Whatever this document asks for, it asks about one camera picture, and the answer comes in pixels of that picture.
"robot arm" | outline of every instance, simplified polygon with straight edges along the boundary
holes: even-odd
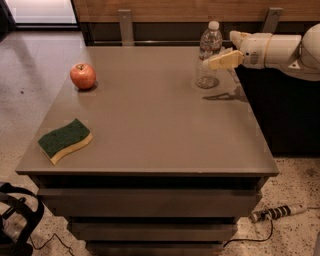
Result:
[[[283,73],[309,81],[320,81],[320,24],[300,35],[248,34],[230,32],[237,50],[231,48],[208,59],[211,69],[276,68]]]

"black cable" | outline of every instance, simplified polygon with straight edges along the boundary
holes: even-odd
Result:
[[[58,240],[60,241],[60,243],[61,243],[65,248],[68,249],[68,252],[70,253],[71,256],[75,256],[75,255],[73,254],[73,252],[72,252],[72,248],[71,248],[70,246],[67,246],[67,245],[61,240],[61,238],[60,238],[56,233],[54,233],[54,234],[51,236],[51,238],[48,239],[48,240],[47,240],[42,246],[40,246],[40,247],[36,247],[36,246],[34,245],[31,236],[30,236],[30,241],[31,241],[31,244],[32,244],[33,248],[34,248],[35,250],[37,250],[37,251],[40,251],[40,250],[42,250],[49,242],[51,242],[51,240],[52,240],[54,237],[58,238]]]
[[[268,238],[262,239],[262,240],[257,240],[257,239],[231,239],[231,240],[227,241],[223,245],[223,247],[226,247],[231,242],[244,242],[244,241],[246,241],[246,242],[259,242],[259,243],[261,243],[261,242],[268,241],[271,238],[272,234],[273,234],[273,221],[272,221],[272,219],[270,219],[270,223],[271,223],[271,232],[270,232],[270,235],[268,236]]]

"red apple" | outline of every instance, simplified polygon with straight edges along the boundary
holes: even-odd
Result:
[[[81,90],[91,89],[96,82],[96,72],[87,63],[78,63],[72,66],[70,78],[75,86]]]

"scouring pad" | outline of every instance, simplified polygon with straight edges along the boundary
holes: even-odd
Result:
[[[89,129],[74,119],[70,124],[43,135],[38,143],[52,164],[56,165],[61,158],[85,147],[91,140]]]

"table top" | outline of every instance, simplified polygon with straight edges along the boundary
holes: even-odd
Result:
[[[86,47],[97,87],[67,78],[16,171],[27,175],[275,176],[276,164],[234,70],[195,84],[197,47]],[[78,118],[93,135],[55,166],[37,143]]]

